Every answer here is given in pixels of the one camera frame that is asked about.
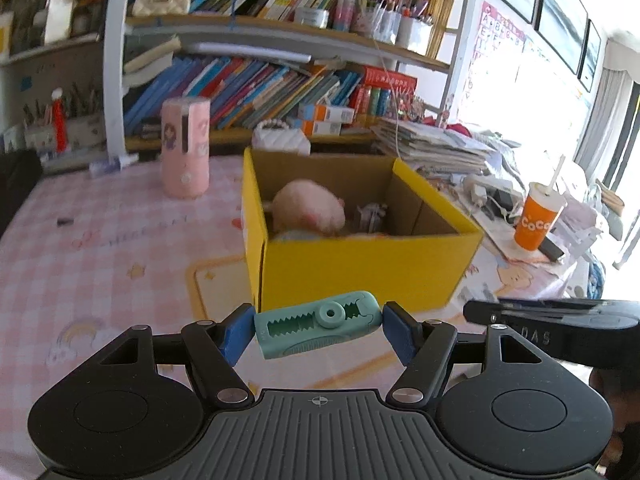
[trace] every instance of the star print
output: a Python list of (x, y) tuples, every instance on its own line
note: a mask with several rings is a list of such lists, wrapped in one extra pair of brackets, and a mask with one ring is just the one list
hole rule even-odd
[(127, 272), (127, 276), (129, 276), (132, 280), (136, 280), (138, 278), (144, 278), (145, 275), (145, 266), (140, 264), (133, 264), (129, 271)]

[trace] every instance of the bookshelf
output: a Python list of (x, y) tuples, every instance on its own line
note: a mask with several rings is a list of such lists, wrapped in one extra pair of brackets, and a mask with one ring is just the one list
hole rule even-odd
[[(232, 24), (231, 17), (205, 16), (188, 14), (186, 16), (158, 16), (149, 18), (126, 18), (126, 34), (128, 36), (151, 36), (167, 34), (224, 34), (229, 43), (242, 43), (247, 37), (265, 37), (271, 41), (295, 42), (296, 50), (308, 49), (321, 44), (327, 48), (339, 49), (342, 56), (357, 60), (363, 54), (372, 57), (382, 56), (400, 63), (412, 64), (429, 68), (436, 72), (446, 73), (449, 65), (441, 61), (416, 54), (411, 50), (399, 46), (376, 42), (363, 38), (351, 32), (340, 32), (330, 28), (315, 28), (293, 22), (278, 22), (252, 18), (251, 16), (236, 16)], [(292, 43), (287, 43), (288, 50), (293, 50)]]
[(69, 38), (68, 40), (58, 41), (57, 43), (37, 46), (35, 48), (30, 48), (29, 50), (25, 50), (23, 52), (19, 52), (18, 54), (9, 56), (9, 59), (0, 61), (0, 66), (8, 66), (25, 59), (32, 59), (33, 57), (43, 56), (44, 54), (49, 54), (50, 52), (65, 50), (67, 48), (72, 48), (85, 43), (97, 43), (97, 41), (100, 41), (100, 35), (96, 32), (92, 32), (90, 34), (85, 34), (84, 36), (77, 36), (75, 38)]
[[(209, 144), (211, 146), (222, 146), (224, 144), (244, 144), (251, 143), (254, 133), (246, 128), (230, 128), (228, 130), (211, 130), (209, 133)], [(341, 136), (317, 136), (309, 139), (311, 144), (369, 144), (373, 142), (373, 134), (351, 134)], [(160, 139), (137, 139), (129, 137), (125, 140), (127, 151), (143, 152), (148, 150), (160, 150)]]
[[(363, 38), (348, 32), (318, 29), (290, 22), (264, 20), (249, 16), (231, 18), (190, 14), (187, 16), (153, 16), (150, 18), (128, 18), (128, 0), (108, 0), (104, 29), (104, 118), (107, 131), (108, 151), (111, 155), (122, 155), (128, 150), (153, 150), (159, 141), (125, 139), (124, 112), (122, 109), (122, 68), (125, 42), (137, 41), (153, 46), (168, 37), (178, 34), (183, 44), (213, 41), (228, 44), (250, 44), (267, 48), (279, 48), (310, 54), (315, 58), (343, 60), (380, 65), (381, 58), (388, 68), (401, 70), (403, 66), (417, 66), (430, 73), (445, 75), (446, 83), (437, 113), (442, 113), (451, 81), (460, 74), (456, 63), (458, 46), (463, 30), (463, 17), (466, 15), (466, 3), (462, 0), (460, 22), (449, 25), (446, 34), (455, 36), (450, 63), (421, 56), (407, 49)], [(210, 140), (216, 144), (249, 143), (249, 130), (217, 130), (212, 132)], [(367, 136), (339, 136), (329, 140), (327, 137), (312, 139), (313, 143), (329, 142), (349, 144), (371, 142)]]

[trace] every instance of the cup with straw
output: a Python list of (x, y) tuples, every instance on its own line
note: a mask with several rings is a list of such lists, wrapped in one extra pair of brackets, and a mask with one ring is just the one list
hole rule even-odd
[(540, 247), (542, 240), (566, 206), (566, 199), (555, 189), (564, 160), (565, 156), (562, 155), (554, 176), (547, 185), (539, 182), (529, 184), (529, 194), (513, 237), (516, 243), (527, 251), (535, 251)]

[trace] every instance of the table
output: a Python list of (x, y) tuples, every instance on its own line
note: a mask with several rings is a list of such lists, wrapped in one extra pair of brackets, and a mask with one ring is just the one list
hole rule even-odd
[[(210, 188), (197, 200), (164, 196), (156, 162), (91, 180), (47, 178), (0, 240), (0, 479), (33, 479), (43, 467), (26, 432), (31, 405), (114, 336), (134, 324), (177, 332), (222, 320), (250, 301), (240, 225), (242, 160), (210, 159)], [(58, 218), (73, 225), (58, 226)], [(480, 247), (452, 301), (425, 312), (462, 330), (477, 291), (558, 296), (564, 279), (507, 264)], [(160, 373), (186, 381), (180, 367)], [(378, 388), (402, 371), (382, 330), (358, 341), (264, 361), (253, 341), (236, 371), (258, 392), (279, 388)]]

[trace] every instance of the clip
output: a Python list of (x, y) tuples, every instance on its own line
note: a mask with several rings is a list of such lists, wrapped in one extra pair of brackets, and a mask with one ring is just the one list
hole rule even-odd
[(254, 317), (265, 359), (300, 354), (357, 339), (382, 324), (382, 312), (369, 292), (348, 292)]

